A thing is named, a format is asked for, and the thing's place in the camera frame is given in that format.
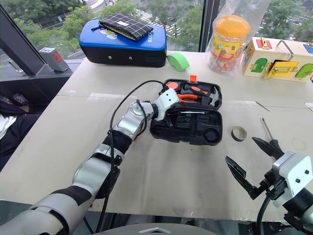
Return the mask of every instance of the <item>black tool case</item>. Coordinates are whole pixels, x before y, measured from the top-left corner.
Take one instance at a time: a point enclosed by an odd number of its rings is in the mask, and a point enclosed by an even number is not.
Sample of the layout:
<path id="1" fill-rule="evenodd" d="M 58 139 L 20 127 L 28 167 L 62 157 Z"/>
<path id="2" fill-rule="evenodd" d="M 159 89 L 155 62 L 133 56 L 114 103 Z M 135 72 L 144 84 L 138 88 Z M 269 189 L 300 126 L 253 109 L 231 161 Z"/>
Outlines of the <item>black tool case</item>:
<path id="1" fill-rule="evenodd" d="M 208 96 L 202 96 L 201 101 L 197 103 L 179 102 L 166 112 L 163 120 L 151 121 L 150 132 L 153 137 L 171 142 L 189 142 L 194 145 L 217 145 L 222 140 L 223 134 L 222 115 L 217 111 L 222 105 L 221 88 L 212 83 L 191 83 L 176 79 L 167 80 L 165 83 L 170 82 L 180 83 L 180 87 L 185 87 L 185 84 L 195 86 L 210 93 L 214 92 L 215 87 L 219 98 L 214 107 L 209 105 L 211 98 Z M 204 114 L 184 112 L 204 112 Z"/>

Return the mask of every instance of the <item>white table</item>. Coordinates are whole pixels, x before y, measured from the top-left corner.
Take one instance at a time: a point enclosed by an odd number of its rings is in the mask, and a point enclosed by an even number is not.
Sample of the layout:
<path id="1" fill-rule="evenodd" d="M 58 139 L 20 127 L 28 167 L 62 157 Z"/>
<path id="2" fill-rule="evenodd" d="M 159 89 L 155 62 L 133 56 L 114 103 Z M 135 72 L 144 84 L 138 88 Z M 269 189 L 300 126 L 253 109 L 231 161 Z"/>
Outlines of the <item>white table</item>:
<path id="1" fill-rule="evenodd" d="M 269 141 L 261 118 L 284 151 L 313 156 L 313 112 L 305 106 L 313 103 L 313 84 L 222 77 L 208 68 L 204 53 L 183 54 L 191 66 L 184 72 L 168 63 L 153 69 L 99 65 L 85 59 L 0 173 L 0 199 L 34 204 L 68 187 L 79 164 L 105 138 L 111 114 L 123 95 L 148 79 L 188 79 L 196 74 L 198 80 L 221 87 L 222 141 L 217 146 L 171 143 L 154 139 L 147 130 L 126 153 L 107 211 L 255 220 L 264 195 L 252 201 L 232 177 L 224 158 L 233 158 L 247 171 L 247 179 L 258 186 L 273 163 L 251 139 L 256 136 Z M 116 119 L 137 97 L 156 99 L 159 89 L 147 84 L 134 93 Z M 245 141 L 232 139 L 230 131 L 235 125 L 247 130 Z M 313 191 L 313 184 L 307 188 Z M 97 200 L 91 210 L 101 211 L 102 204 L 103 200 Z M 264 220 L 281 221 L 284 212 L 270 204 Z"/>

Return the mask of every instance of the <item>blue case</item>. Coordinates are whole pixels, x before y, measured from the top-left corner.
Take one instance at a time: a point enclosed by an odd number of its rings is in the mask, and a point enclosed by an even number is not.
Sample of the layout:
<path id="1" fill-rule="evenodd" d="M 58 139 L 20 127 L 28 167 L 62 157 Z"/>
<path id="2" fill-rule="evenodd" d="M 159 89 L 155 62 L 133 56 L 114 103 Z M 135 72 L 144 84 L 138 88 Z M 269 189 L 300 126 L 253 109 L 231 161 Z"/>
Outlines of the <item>blue case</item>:
<path id="1" fill-rule="evenodd" d="M 165 65 L 166 33 L 163 28 L 149 25 L 153 31 L 134 42 L 104 28 L 91 30 L 98 26 L 98 20 L 87 22 L 79 39 L 80 47 L 91 62 L 145 67 Z"/>

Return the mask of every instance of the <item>plaid pouch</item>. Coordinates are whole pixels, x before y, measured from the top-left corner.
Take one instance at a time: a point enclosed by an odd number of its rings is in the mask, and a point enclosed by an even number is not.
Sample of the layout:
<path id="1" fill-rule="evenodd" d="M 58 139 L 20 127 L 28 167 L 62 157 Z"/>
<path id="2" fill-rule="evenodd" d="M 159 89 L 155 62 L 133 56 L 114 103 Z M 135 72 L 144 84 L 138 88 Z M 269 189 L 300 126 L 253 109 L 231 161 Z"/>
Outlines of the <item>plaid pouch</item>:
<path id="1" fill-rule="evenodd" d="M 138 41 L 153 30 L 153 28 L 120 13 L 114 13 L 99 20 L 99 24 L 134 41 Z"/>

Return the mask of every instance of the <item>pliers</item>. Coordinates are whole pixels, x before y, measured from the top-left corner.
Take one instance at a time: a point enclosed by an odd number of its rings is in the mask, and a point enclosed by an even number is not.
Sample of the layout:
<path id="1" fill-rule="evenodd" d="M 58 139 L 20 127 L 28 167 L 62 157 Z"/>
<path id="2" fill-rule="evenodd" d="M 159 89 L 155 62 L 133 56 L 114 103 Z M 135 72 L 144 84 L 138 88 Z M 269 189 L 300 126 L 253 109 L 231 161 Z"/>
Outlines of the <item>pliers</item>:
<path id="1" fill-rule="evenodd" d="M 196 94 L 177 94 L 179 101 L 183 103 L 198 103 L 201 99 L 199 95 Z"/>

